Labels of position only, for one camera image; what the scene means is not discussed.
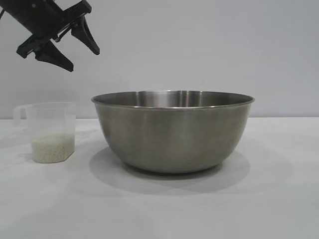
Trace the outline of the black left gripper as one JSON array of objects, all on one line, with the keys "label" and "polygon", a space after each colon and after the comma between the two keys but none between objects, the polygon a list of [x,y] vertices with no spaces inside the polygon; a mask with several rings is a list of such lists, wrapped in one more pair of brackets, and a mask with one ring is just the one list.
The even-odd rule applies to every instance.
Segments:
[{"label": "black left gripper", "polygon": [[91,13],[86,0],[65,10],[53,0],[2,0],[0,6],[31,32],[31,37],[16,51],[22,58],[34,51],[36,60],[73,72],[73,63],[50,42],[52,39],[59,42],[68,31],[95,55],[100,54],[85,19],[85,15]]}]

